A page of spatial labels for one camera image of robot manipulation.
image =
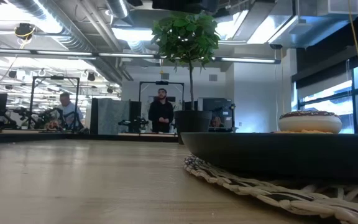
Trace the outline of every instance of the black metal frame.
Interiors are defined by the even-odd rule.
[[[353,125],[354,125],[354,133],[357,133],[358,130],[358,97],[356,97],[358,95],[358,88],[356,89],[356,86],[358,86],[358,75],[356,76],[354,74],[354,70],[350,70],[351,73],[351,78],[352,78],[352,89],[350,91],[345,91],[342,93],[337,93],[331,96],[327,96],[327,97],[322,97],[322,98],[318,98],[315,100],[310,100],[307,102],[304,102],[303,99],[299,99],[298,98],[298,110],[301,110],[301,107],[305,106],[305,105],[310,105],[313,103],[320,103],[323,101],[327,101],[327,100],[336,100],[336,99],[340,99],[340,98],[344,98],[347,96],[351,96],[352,97],[352,104],[353,104]]]
[[[80,78],[78,78],[78,77],[56,77],[56,76],[50,76],[50,77],[34,76],[34,77],[32,77],[32,86],[31,86],[31,99],[30,99],[30,108],[29,108],[29,117],[30,118],[32,116],[32,105],[33,105],[33,102],[34,102],[34,90],[35,90],[35,87],[37,87],[37,85],[35,84],[35,81],[38,78],[42,78],[42,79],[50,78],[51,80],[53,80],[53,79],[55,79],[55,80],[64,80],[64,79],[77,80],[76,93],[75,93],[75,109],[74,109],[74,114],[77,114],[78,93],[80,91]],[[76,118],[78,118],[78,116],[74,116],[74,122],[81,122],[81,121],[75,121]],[[28,129],[31,128],[31,122],[29,122],[27,128]],[[76,130],[76,125],[74,125],[73,129],[71,130],[71,132],[74,133],[75,130]]]
[[[165,81],[156,81],[156,82],[139,82],[139,102],[140,102],[140,96],[142,95],[142,85],[144,83],[153,83],[156,85],[169,85],[169,84],[177,84],[181,85],[181,101],[182,101],[182,109],[185,109],[185,84],[184,83],[175,83],[175,82],[165,82]]]

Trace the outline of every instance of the table surface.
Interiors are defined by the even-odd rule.
[[[322,223],[198,179],[175,143],[0,144],[0,223]]]

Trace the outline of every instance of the man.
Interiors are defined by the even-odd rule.
[[[169,133],[170,123],[173,120],[173,107],[167,101],[166,89],[158,90],[157,100],[150,105],[149,120],[153,122],[154,133]]]
[[[70,101],[70,94],[67,92],[60,94],[60,103],[61,103],[61,105],[59,105],[57,108],[63,110],[63,117],[65,118],[67,125],[69,127],[73,128],[74,126],[72,126],[71,124],[73,124],[73,122],[75,120],[75,115],[74,115],[75,105],[73,103],[71,103],[71,101]],[[79,107],[77,107],[77,113],[78,113],[78,118],[80,120],[82,120],[83,115],[82,115]]]

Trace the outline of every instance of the potted plant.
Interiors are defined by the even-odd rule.
[[[175,63],[175,70],[178,63],[189,68],[191,110],[175,112],[180,144],[183,144],[180,133],[207,132],[209,128],[212,113],[194,110],[193,70],[196,62],[200,63],[201,69],[212,61],[219,40],[216,27],[214,18],[204,14],[176,14],[154,22],[151,43],[160,47],[158,53]]]

